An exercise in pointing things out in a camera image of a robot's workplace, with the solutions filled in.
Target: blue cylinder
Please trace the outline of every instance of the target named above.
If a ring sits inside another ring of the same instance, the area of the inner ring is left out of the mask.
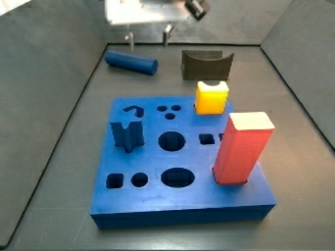
[[[105,60],[111,66],[125,68],[147,75],[154,75],[159,67],[157,59],[142,58],[111,50],[106,52]]]

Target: gray table surface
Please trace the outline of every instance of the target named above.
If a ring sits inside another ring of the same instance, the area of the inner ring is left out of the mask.
[[[277,126],[259,161],[278,206],[263,222],[99,230],[90,206],[111,100],[194,95],[183,49],[235,52],[235,110],[267,112]],[[159,59],[158,74],[101,62],[8,249],[335,249],[334,152],[259,47],[153,45],[135,53]]]

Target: blue block with slot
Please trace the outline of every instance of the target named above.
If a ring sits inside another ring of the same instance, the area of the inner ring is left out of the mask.
[[[258,164],[246,184],[217,184],[213,167],[234,106],[229,101],[222,115],[201,116],[194,102],[191,96],[114,100],[91,208],[99,228],[262,220],[274,208]],[[110,125],[134,121],[145,144],[127,152]]]

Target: yellow block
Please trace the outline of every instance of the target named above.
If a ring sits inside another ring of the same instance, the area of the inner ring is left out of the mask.
[[[221,81],[215,86],[199,81],[195,100],[197,114],[222,114],[226,110],[229,93],[230,89],[225,81]]]

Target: hole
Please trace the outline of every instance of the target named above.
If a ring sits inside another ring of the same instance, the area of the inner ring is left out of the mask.
[[[179,151],[185,146],[185,137],[177,131],[167,131],[161,135],[159,144],[169,152]]]
[[[167,120],[173,120],[174,118],[175,118],[175,114],[171,114],[171,113],[166,114]]]
[[[194,172],[189,169],[174,168],[163,172],[162,181],[163,183],[174,188],[182,188],[189,186],[194,182]]]
[[[133,176],[131,182],[137,187],[143,187],[149,183],[149,176],[143,173],[138,173]]]
[[[182,109],[181,106],[178,106],[178,105],[171,106],[171,108],[173,108],[173,110],[177,111],[177,112],[181,111],[181,109]]]
[[[169,109],[167,106],[159,106],[159,107],[158,107],[158,110],[159,110],[161,112],[165,112],[167,109]]]
[[[106,187],[121,188],[123,186],[123,174],[110,174],[107,176]]]
[[[202,145],[211,145],[215,143],[215,138],[213,134],[199,134],[201,144]]]
[[[145,109],[142,107],[139,107],[139,106],[130,106],[130,107],[125,108],[123,111],[125,112],[130,112],[134,109],[137,110],[135,116],[138,118],[142,118],[145,116]]]

